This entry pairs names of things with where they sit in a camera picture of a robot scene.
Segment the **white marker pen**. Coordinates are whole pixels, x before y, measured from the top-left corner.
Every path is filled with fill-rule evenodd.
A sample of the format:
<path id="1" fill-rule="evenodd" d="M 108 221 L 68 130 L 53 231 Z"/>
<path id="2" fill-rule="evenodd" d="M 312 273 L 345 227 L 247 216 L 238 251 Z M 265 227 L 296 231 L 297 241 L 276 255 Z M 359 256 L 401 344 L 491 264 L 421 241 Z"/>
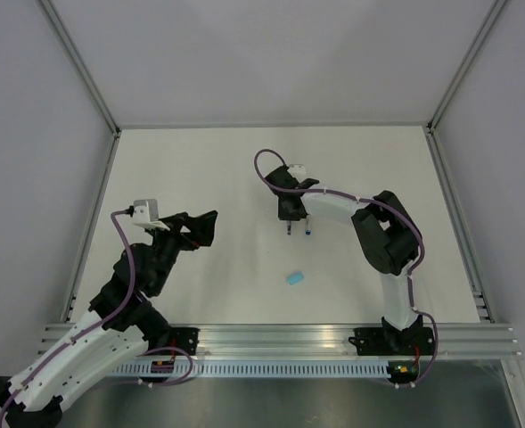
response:
<path id="1" fill-rule="evenodd" d="M 310 217 L 307 217 L 305 219 L 305 234 L 307 236 L 310 236 L 312 234 L 312 227 L 311 227 L 311 219 L 310 219 Z"/>

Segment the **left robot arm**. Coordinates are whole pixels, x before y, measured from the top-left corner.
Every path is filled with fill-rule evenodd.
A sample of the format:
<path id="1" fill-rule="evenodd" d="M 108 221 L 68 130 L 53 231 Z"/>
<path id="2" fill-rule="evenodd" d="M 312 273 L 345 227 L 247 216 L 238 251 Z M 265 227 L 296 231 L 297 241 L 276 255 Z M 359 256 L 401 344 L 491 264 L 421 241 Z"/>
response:
<path id="1" fill-rule="evenodd" d="M 194 365 L 188 335 L 178 336 L 150 299 L 162 292 L 181 252 L 213 244 L 218 213 L 160 218 L 132 205 L 112 212 L 112 224 L 120 216 L 131 217 L 151 242 L 130 243 L 117 226 L 124 250 L 86 312 L 35 362 L 18 374 L 0 376 L 0 427 L 57 426 L 85 392 L 139 356 L 183 357 Z"/>

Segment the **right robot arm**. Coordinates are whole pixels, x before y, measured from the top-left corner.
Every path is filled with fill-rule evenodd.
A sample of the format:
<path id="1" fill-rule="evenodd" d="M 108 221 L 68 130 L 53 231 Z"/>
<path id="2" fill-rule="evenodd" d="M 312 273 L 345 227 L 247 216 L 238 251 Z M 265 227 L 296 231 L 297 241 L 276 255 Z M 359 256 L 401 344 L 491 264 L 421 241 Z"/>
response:
<path id="1" fill-rule="evenodd" d="M 372 198 L 320 188 L 313 178 L 299 181 L 282 165 L 261 178 L 278 198 L 278 218 L 288 223 L 324 217 L 351 226 L 369 265 L 381 276 L 382 340 L 395 354 L 415 343 L 422 315 L 414 303 L 412 273 L 422 262 L 422 235 L 398 197 L 383 191 Z"/>

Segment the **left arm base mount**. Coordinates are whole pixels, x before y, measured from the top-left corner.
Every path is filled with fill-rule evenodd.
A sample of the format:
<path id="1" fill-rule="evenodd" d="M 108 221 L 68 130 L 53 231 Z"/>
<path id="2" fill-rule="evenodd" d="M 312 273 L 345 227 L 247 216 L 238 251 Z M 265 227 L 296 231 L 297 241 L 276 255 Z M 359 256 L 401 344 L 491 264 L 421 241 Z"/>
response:
<path id="1" fill-rule="evenodd" d="M 172 327 L 167 336 L 150 343 L 146 355 L 174 358 L 182 356 L 182 350 L 190 356 L 195 356 L 199 344 L 200 331 L 196 327 Z"/>

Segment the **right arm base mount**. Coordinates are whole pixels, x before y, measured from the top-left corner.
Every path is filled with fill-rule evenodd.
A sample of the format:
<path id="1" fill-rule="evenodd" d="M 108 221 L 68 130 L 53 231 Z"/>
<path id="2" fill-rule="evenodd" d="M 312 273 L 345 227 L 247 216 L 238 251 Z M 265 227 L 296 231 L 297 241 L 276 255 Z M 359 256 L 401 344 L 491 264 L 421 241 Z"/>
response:
<path id="1" fill-rule="evenodd" d="M 423 324 L 420 315 L 404 330 L 398 330 L 384 317 L 380 326 L 355 328 L 353 335 L 349 336 L 349 343 L 359 356 L 374 357 L 429 356 L 436 348 L 434 332 Z"/>

